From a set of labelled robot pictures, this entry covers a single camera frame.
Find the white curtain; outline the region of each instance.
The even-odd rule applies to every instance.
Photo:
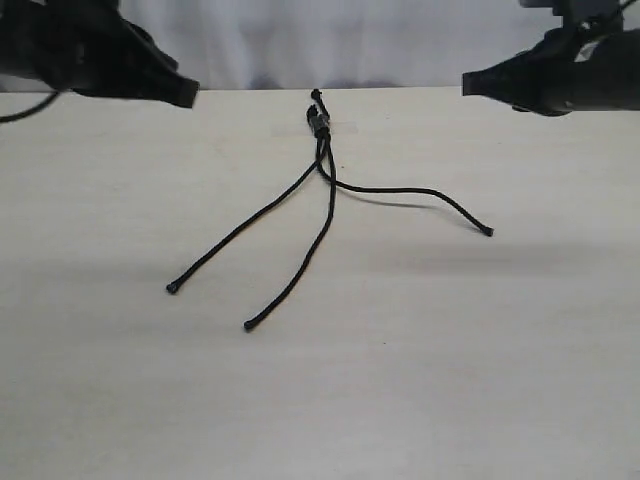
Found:
[[[559,25],[518,0],[123,0],[122,13],[211,89],[458,85]]]

